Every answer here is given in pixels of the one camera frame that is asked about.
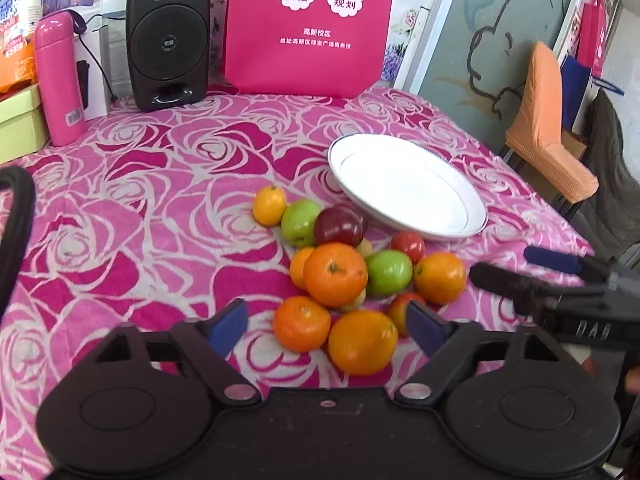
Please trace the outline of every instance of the cat drawing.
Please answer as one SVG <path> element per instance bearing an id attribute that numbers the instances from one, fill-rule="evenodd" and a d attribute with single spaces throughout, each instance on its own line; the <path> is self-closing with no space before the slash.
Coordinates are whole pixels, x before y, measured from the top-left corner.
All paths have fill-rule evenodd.
<path id="1" fill-rule="evenodd" d="M 471 90 L 493 102 L 499 119 L 502 100 L 522 99 L 535 41 L 552 43 L 564 0 L 506 0 L 493 25 L 476 30 L 466 69 Z"/>

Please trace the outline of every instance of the black cable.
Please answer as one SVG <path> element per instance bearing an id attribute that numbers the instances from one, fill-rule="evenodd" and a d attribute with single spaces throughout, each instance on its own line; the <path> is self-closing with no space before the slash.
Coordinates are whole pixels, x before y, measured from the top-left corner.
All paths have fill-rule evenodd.
<path id="1" fill-rule="evenodd" d="M 90 17 L 88 20 L 86 20 L 86 24 L 87 26 L 89 25 L 89 23 L 91 23 L 91 20 L 94 18 L 105 18 L 106 20 L 116 20 L 116 21 L 124 21 L 126 20 L 126 18 L 112 18 L 111 16 L 104 16 L 103 14 L 94 14 L 92 17 Z"/>
<path id="2" fill-rule="evenodd" d="M 107 78 L 107 75 L 104 73 L 104 69 L 102 68 L 102 65 L 100 64 L 100 62 L 98 62 L 98 60 L 95 58 L 94 53 L 91 52 L 91 50 L 89 49 L 89 47 L 86 46 L 86 43 L 84 42 L 84 40 L 82 39 L 82 36 L 78 36 L 78 40 L 80 40 L 80 43 L 82 43 L 82 46 L 84 46 L 84 49 L 89 53 L 89 56 L 91 56 L 93 58 L 93 60 L 95 61 L 96 65 L 98 66 L 98 68 L 100 69 L 100 72 L 102 72 L 102 77 L 104 78 L 104 82 L 107 83 L 107 88 L 109 89 L 109 93 L 111 94 L 111 103 L 114 103 L 118 100 L 118 96 L 116 94 L 113 93 L 113 89 L 111 88 L 111 85 L 109 83 L 109 79 Z"/>

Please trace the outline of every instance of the pink rose tablecloth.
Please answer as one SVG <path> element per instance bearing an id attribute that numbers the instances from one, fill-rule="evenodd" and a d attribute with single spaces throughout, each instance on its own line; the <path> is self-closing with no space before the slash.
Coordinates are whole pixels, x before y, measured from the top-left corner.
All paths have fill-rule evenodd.
<path id="1" fill-rule="evenodd" d="M 322 351 L 284 351 L 271 333 L 275 307 L 300 292 L 287 275 L 291 248 L 277 229 L 252 219 L 254 194 L 275 182 L 290 200 L 338 202 L 342 194 L 326 151 L 332 140 L 355 132 L 418 142 L 479 189 L 489 211 L 486 229 L 455 244 L 430 244 L 430 251 L 454 251 L 467 265 L 488 260 L 523 269 L 527 244 L 588 249 L 498 156 L 403 92 L 372 88 L 343 100 L 247 96 L 217 87 L 199 104 L 153 114 L 122 101 L 80 141 L 19 161 L 33 174 L 38 201 L 0 331 L 0 476 L 46 475 L 50 465 L 34 430 L 38 406 L 98 339 L 125 320 L 143 330 L 165 330 L 244 297 L 250 328 L 231 362 L 264 392 L 275 385 L 393 388 L 421 365 L 416 345 L 402 340 L 382 373 L 349 378 Z M 10 199 L 5 194 L 1 200 L 3 222 Z M 378 224 L 367 233 L 377 249 L 390 235 Z M 509 330 L 515 321 L 510 302 L 472 286 L 442 315 L 497 330 Z"/>

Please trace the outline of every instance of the chair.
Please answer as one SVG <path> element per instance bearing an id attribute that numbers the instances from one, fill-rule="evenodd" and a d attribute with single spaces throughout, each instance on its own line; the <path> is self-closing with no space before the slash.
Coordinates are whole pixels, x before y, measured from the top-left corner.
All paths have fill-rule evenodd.
<path id="1" fill-rule="evenodd" d="M 561 212 L 570 219 L 580 203 L 598 190 L 598 179 L 562 145 L 561 124 L 558 60 L 548 46 L 537 42 L 520 110 L 507 130 L 506 148 L 536 168 L 564 196 L 570 206 Z"/>

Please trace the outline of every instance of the pink thermos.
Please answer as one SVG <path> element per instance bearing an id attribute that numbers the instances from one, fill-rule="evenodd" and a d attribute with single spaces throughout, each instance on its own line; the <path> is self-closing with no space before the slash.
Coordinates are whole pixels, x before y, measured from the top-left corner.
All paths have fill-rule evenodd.
<path id="1" fill-rule="evenodd" d="M 87 130 L 74 53 L 72 14 L 63 11 L 42 19 L 36 28 L 33 46 L 51 142 L 54 146 L 64 146 Z"/>

